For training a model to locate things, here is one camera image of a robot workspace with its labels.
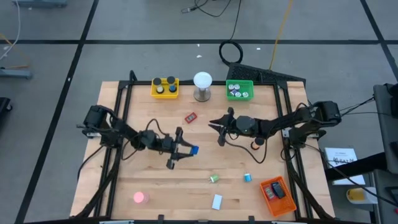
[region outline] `gray floor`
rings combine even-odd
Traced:
[[[78,40],[92,1],[69,0],[63,9],[21,9],[21,39]],[[205,9],[217,13],[226,0],[211,1]],[[243,1],[237,39],[275,39],[288,0]],[[385,39],[398,39],[394,9],[398,3],[368,1]],[[227,39],[233,29],[238,1],[219,18],[199,11],[181,14],[192,5],[183,0],[100,0],[88,39]],[[0,1],[0,32],[16,35],[16,8]],[[283,39],[376,40],[359,1],[295,1]],[[245,44],[243,64],[267,68],[272,45]],[[0,96],[12,98],[14,110],[0,132],[0,222],[12,223],[22,202],[44,137],[68,73],[76,45],[17,45],[32,60],[32,80],[0,79]],[[398,57],[398,46],[389,46]],[[234,60],[235,49],[224,52]],[[22,64],[16,51],[0,66]],[[175,75],[191,79],[206,71],[224,80],[228,68],[218,56],[218,44],[85,45],[53,137],[26,221],[67,218],[76,188],[86,139],[75,128],[96,103],[102,81],[127,79],[133,69],[140,80]],[[380,45],[279,45],[273,70],[307,79],[307,95],[314,102],[333,100],[350,106],[371,97],[373,85],[396,79]],[[374,111],[373,104],[358,111]],[[328,129],[321,147],[353,147],[359,158],[382,151],[377,116],[346,116]],[[345,199],[347,187],[332,187],[336,216],[369,222],[369,213]]]

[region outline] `white lamp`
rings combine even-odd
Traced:
[[[199,102],[204,102],[210,99],[211,92],[209,86],[213,79],[207,72],[199,72],[193,77],[193,83],[197,89],[193,92],[193,97]]]

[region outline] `black metal frame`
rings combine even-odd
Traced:
[[[225,83],[226,83],[225,81],[213,81],[212,85],[225,85]],[[279,95],[279,88],[281,87],[284,92],[284,98],[285,98],[285,104],[287,107],[287,112],[288,113],[292,112],[292,106],[290,104],[290,97],[289,97],[289,92],[287,89],[287,83],[285,81],[254,82],[254,84],[255,85],[272,86],[274,88],[275,103],[276,103],[276,107],[277,107],[277,114],[279,117],[283,116],[282,105],[281,105],[280,95]],[[127,120],[127,115],[129,112],[129,105],[130,105],[130,101],[131,101],[132,87],[134,85],[151,85],[151,81],[138,81],[133,71],[130,71],[130,80],[119,81],[118,93],[116,95],[116,103],[114,106],[114,111],[116,114],[119,114],[119,109],[120,109],[120,104],[121,104],[121,96],[122,96],[123,90],[127,87],[127,95],[126,95],[126,100],[124,103],[124,111],[123,111],[123,119],[124,120]],[[180,81],[179,85],[194,85],[194,84],[193,84],[193,80],[186,80],[186,81]],[[282,142],[283,142],[283,147],[288,147],[287,143],[285,141],[283,141],[283,137],[282,137]],[[297,163],[298,173],[300,175],[300,178],[303,180],[303,183],[306,185],[305,173],[304,173],[304,169],[303,169],[300,151],[298,151],[297,153],[298,154],[296,155],[296,163]],[[107,173],[109,171],[108,169],[109,169],[109,163],[111,160],[111,155],[112,155],[112,149],[107,149],[105,157],[104,157],[103,171],[101,173],[101,180],[99,182],[100,185],[104,182],[104,179],[107,176]],[[288,150],[285,150],[285,157],[290,158],[290,153]],[[117,162],[116,165],[117,165],[117,168],[119,169],[120,158],[115,157],[114,162]],[[117,173],[118,173],[118,171],[116,171],[116,175],[111,182],[111,187],[109,190],[109,197],[108,197],[108,202],[107,202],[107,207],[106,207],[106,216],[107,217],[111,217],[111,215],[112,215],[114,195],[115,195],[115,191],[116,191],[116,181],[118,178]],[[301,218],[301,212],[300,212],[300,207],[299,207],[297,189],[295,186],[295,182],[294,182],[293,178],[291,178],[291,176],[289,176],[289,183],[290,183],[290,191],[291,191],[293,200],[297,206],[296,211],[294,211],[294,215],[295,215],[295,219],[298,220],[299,218]],[[95,212],[94,212],[94,217],[100,216],[101,204],[103,203],[102,199],[103,198],[101,197],[97,201],[97,204],[95,207]],[[305,202],[305,211],[307,214],[307,218],[313,218],[311,206],[306,198],[304,198],[304,202]],[[197,223],[197,220],[195,220],[195,221],[184,220],[184,223],[190,223],[190,222]],[[236,221],[234,223],[247,223],[247,221]]]

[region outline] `yellow container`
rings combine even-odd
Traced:
[[[167,83],[167,78],[161,78],[162,80],[162,87],[164,89],[164,92],[159,94],[156,92],[156,86],[154,85],[154,80],[152,79],[152,85],[150,87],[150,95],[153,96],[156,99],[176,99],[178,97],[178,91],[179,91],[179,79],[176,78],[174,85],[177,87],[177,91],[174,93],[170,92],[169,90],[169,83]]]

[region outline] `wooden tabletop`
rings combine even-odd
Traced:
[[[117,86],[117,82],[103,82],[98,104],[114,108]],[[302,82],[288,82],[288,87],[293,108],[300,102],[307,102]],[[163,214],[166,220],[247,220],[250,215],[254,215],[256,220],[294,220],[293,212],[274,218],[260,191],[262,181],[279,175],[289,185],[286,164],[280,158],[281,133],[269,138],[266,160],[263,164],[257,164],[240,148],[229,145],[220,147],[217,143],[218,133],[208,126],[209,120],[226,114],[229,106],[234,108],[236,118],[244,114],[253,118],[275,119],[277,108],[273,87],[255,86],[255,97],[251,101],[228,101],[225,97],[225,86],[210,88],[210,100],[199,103],[193,97],[195,87],[191,85],[180,86],[178,98],[175,100],[156,100],[150,96],[149,85],[133,86],[128,125],[135,130],[143,130],[152,118],[157,118],[163,132],[172,136],[175,128],[180,126],[184,131],[183,138],[199,146],[199,152],[194,157],[176,162],[174,170],[166,168],[169,154],[159,155],[158,152],[148,149],[122,161],[114,198],[113,219],[154,220],[159,214]],[[284,107],[282,92],[280,95]],[[123,111],[125,97],[126,91],[122,97],[119,116]],[[187,124],[184,117],[191,112],[195,112],[198,118]],[[155,124],[151,124],[149,129],[159,132]],[[99,138],[88,140],[85,158],[99,147],[99,141]],[[251,141],[251,138],[239,137],[233,143],[250,148]],[[308,140],[307,144],[318,147],[315,140]],[[132,151],[133,148],[128,144],[124,151],[125,156]],[[180,148],[180,152],[188,151],[188,148]],[[326,212],[334,215],[319,152],[310,147],[301,152],[308,189]],[[260,160],[264,155],[264,147],[252,153]],[[71,215],[80,212],[98,188],[103,158],[104,151],[92,158],[81,171]],[[243,181],[245,172],[251,174],[252,182]],[[209,177],[213,174],[220,177],[215,184],[209,183]],[[143,205],[134,203],[133,195],[137,191],[148,193],[149,201]],[[302,194],[299,188],[297,191],[304,217]],[[223,196],[220,210],[211,209],[214,194]]]

